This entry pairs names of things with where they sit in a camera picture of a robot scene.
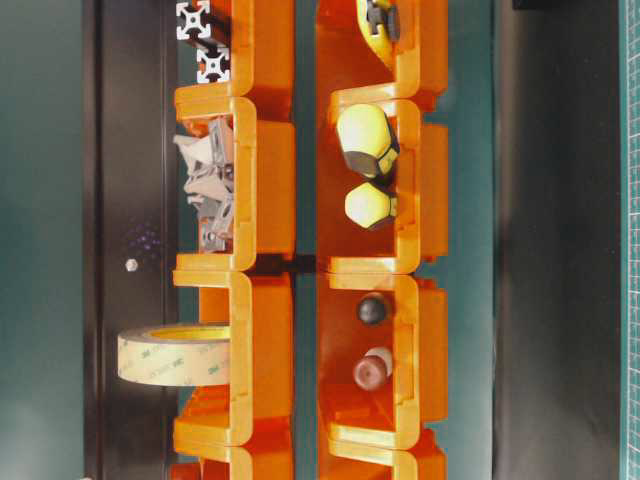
yellow hexagonal piece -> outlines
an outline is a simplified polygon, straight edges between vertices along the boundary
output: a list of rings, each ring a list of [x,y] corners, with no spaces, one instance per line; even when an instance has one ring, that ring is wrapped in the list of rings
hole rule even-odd
[[[344,210],[362,228],[374,229],[396,216],[396,198],[368,182],[351,190]]]

black fabric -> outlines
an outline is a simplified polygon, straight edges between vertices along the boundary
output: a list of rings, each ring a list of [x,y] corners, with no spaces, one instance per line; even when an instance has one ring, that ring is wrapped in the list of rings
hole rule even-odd
[[[614,479],[618,2],[499,2],[494,478]]]

masking tape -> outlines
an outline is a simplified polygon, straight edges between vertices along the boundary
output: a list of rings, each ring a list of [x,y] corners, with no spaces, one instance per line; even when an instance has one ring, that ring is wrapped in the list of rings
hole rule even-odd
[[[118,335],[118,376],[145,385],[229,383],[229,327],[170,325]]]

dark brown knob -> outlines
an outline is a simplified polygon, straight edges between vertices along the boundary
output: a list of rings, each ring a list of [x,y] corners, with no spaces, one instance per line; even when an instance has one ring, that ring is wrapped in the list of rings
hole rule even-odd
[[[387,383],[387,373],[384,361],[378,356],[369,355],[356,363],[353,379],[363,390],[373,392]]]

orange plastic compartment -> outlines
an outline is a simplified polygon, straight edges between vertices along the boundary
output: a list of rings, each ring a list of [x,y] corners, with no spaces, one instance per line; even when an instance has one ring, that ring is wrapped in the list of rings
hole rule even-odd
[[[410,98],[434,110],[448,82],[447,0],[395,0],[400,40],[393,71],[366,44],[355,0],[319,0],[316,19],[318,114],[354,103]]]
[[[178,270],[243,271],[258,254],[293,257],[296,235],[295,130],[261,120],[246,98],[211,98],[181,104],[177,117],[194,135],[207,123],[233,116],[235,217],[233,253],[178,254]]]
[[[240,446],[254,432],[288,428],[293,405],[293,305],[288,274],[176,270],[198,287],[200,323],[230,325],[229,385],[199,387],[176,419],[176,445]]]
[[[369,231],[344,212],[347,193],[365,181],[350,171],[336,133],[337,115],[318,134],[318,262],[335,273],[412,273],[422,260],[446,255],[449,243],[448,130],[422,123],[409,100],[376,103],[400,143],[393,226]]]
[[[356,317],[369,291],[393,300],[392,320],[368,326]],[[448,414],[446,292],[405,275],[318,274],[317,300],[318,398],[329,438],[412,448],[425,422]],[[365,392],[353,380],[353,367],[378,346],[392,350],[393,374],[382,389]]]
[[[174,465],[171,480],[293,480],[293,448],[288,430],[257,433],[243,447],[202,446],[183,441],[176,452],[197,455],[199,463]]]
[[[176,106],[213,97],[249,97],[263,118],[289,120],[294,79],[294,0],[213,1],[213,15],[231,17],[230,81],[176,90]]]
[[[446,480],[447,457],[431,430],[409,451],[328,440],[318,429],[319,480]]]

